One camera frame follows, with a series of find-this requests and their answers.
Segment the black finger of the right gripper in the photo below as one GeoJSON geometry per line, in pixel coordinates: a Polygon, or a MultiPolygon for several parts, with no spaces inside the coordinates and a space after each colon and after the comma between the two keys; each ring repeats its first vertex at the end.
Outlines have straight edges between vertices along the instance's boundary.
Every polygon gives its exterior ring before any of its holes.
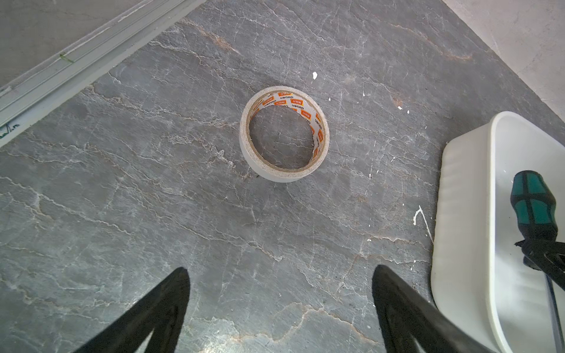
{"type": "Polygon", "coordinates": [[[544,272],[564,290],[564,243],[526,239],[515,243],[534,269],[544,272]]]}

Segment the aluminium frame rail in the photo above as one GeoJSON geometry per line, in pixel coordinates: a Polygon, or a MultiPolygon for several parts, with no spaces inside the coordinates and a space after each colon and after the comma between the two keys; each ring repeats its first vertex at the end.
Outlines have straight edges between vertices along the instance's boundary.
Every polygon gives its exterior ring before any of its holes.
{"type": "Polygon", "coordinates": [[[142,1],[1,88],[5,146],[109,72],[201,1],[142,1]]]}

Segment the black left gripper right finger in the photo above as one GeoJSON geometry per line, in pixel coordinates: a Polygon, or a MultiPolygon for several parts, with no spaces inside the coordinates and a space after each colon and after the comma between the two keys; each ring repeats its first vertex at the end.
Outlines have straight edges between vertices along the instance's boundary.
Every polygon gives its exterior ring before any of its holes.
{"type": "Polygon", "coordinates": [[[372,275],[372,296],[387,352],[490,352],[388,266],[372,275]]]}

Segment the white plastic bin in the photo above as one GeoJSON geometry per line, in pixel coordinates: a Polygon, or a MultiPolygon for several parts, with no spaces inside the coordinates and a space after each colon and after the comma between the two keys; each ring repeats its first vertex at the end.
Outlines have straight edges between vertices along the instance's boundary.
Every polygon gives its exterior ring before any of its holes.
{"type": "Polygon", "coordinates": [[[554,352],[546,279],[523,263],[514,176],[540,173],[564,227],[564,146],[509,111],[453,139],[441,164],[431,289],[439,311],[496,352],[554,352]]]}

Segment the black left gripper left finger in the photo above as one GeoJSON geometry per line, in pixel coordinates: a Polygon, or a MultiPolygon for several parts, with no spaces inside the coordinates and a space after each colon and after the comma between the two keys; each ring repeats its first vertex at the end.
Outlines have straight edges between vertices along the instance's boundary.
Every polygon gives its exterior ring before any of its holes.
{"type": "Polygon", "coordinates": [[[174,352],[190,299],[188,270],[179,267],[78,352],[174,352]]]}

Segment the green black handled screwdriver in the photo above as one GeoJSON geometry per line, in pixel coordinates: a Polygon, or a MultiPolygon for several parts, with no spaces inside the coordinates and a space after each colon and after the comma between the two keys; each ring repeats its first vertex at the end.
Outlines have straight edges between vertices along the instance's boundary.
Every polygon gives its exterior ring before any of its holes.
{"type": "MultiPolygon", "coordinates": [[[[518,229],[524,238],[523,240],[536,239],[559,242],[557,241],[559,227],[556,222],[556,198],[540,173],[531,170],[518,172],[514,176],[510,203],[516,213],[518,229]]],[[[523,257],[523,264],[538,271],[534,269],[534,265],[525,256],[523,257]]],[[[557,284],[544,272],[541,273],[545,276],[556,351],[563,352],[564,333],[554,288],[557,284]]]]}

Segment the white tape roll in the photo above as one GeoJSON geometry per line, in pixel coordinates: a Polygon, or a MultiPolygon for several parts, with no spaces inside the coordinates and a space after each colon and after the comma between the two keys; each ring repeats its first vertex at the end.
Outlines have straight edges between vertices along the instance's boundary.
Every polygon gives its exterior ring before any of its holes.
{"type": "Polygon", "coordinates": [[[286,86],[268,87],[245,105],[239,146],[260,177],[295,182],[315,172],[327,157],[328,120],[306,93],[286,86]]]}

